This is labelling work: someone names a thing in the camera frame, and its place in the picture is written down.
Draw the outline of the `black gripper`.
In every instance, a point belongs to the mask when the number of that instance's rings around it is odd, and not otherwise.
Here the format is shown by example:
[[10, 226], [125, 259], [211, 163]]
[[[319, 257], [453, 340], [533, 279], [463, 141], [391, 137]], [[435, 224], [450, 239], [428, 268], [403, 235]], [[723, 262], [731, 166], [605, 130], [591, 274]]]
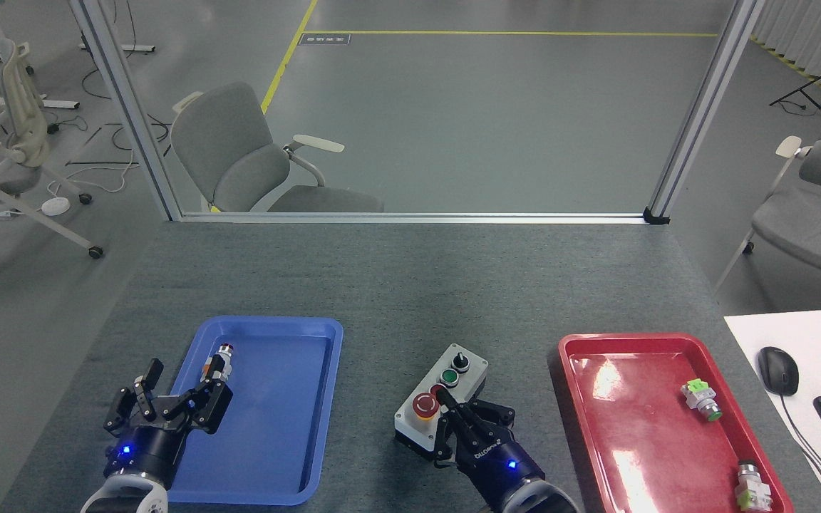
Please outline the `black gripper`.
[[[169, 490], [178, 472], [180, 460], [185, 454], [188, 427], [182, 423], [153, 425], [133, 423], [135, 413], [146, 421], [153, 421], [156, 412], [151, 393], [158, 383], [164, 365], [159, 358], [151, 358], [143, 374], [133, 384], [121, 387], [112, 397], [103, 429], [118, 441], [105, 451], [107, 464], [104, 477], [111, 475], [144, 474]], [[172, 421], [179, 415], [188, 419], [190, 428], [206, 434], [215, 434], [224, 419], [232, 400], [232, 389], [219, 378], [205, 378], [201, 383], [178, 396], [165, 412], [165, 419]]]
[[544, 480], [545, 473], [515, 441], [510, 407], [474, 399], [459, 403], [446, 387], [435, 396], [440, 413], [434, 438], [434, 465], [457, 465], [491, 509], [502, 509], [527, 480]]

